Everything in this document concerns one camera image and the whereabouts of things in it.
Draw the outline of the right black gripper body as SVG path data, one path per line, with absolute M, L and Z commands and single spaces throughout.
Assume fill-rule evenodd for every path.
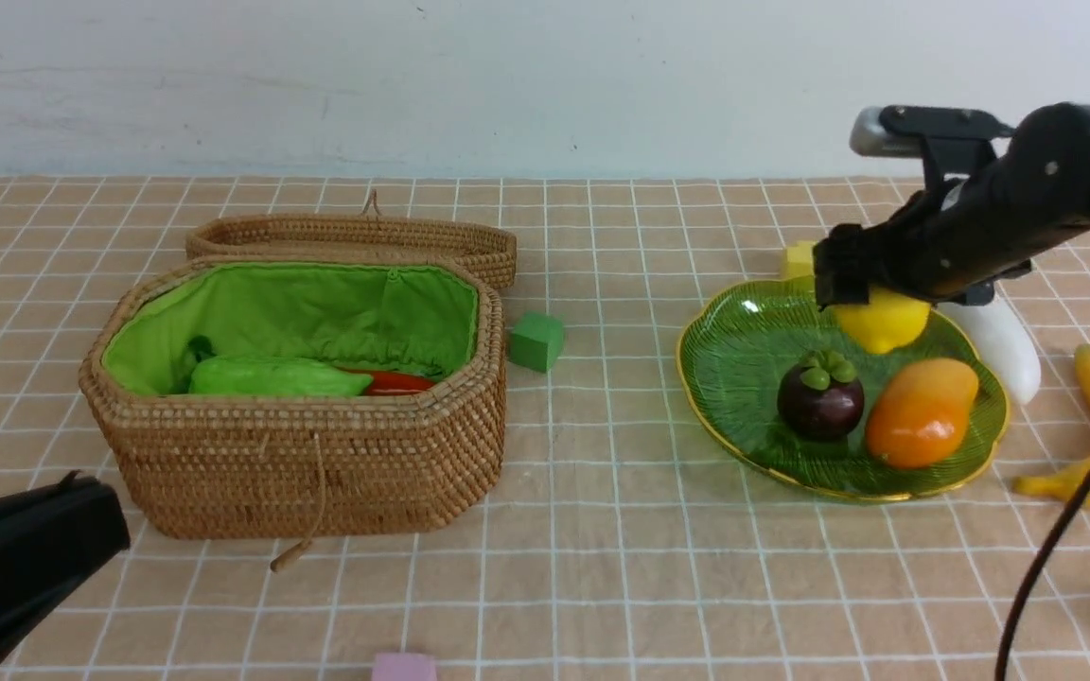
M 938 303 L 1090 229 L 1090 142 L 1013 142 L 944 197 L 916 200 L 873 227 L 835 227 L 818 243 L 821 307 L 865 305 L 871 288 Z

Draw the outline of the right grey black robot arm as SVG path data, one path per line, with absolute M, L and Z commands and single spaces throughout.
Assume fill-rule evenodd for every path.
M 924 185 L 886 220 L 836 224 L 818 242 L 821 307 L 865 305 L 876 288 L 985 306 L 995 281 L 1090 230 L 1090 105 L 1046 105 L 1017 126 L 977 109 L 872 107 L 851 148 L 921 160 Z

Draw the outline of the left grey black robot arm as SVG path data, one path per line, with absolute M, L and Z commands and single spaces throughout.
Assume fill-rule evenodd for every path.
M 78 471 L 0 497 L 0 664 L 130 545 L 114 488 Z

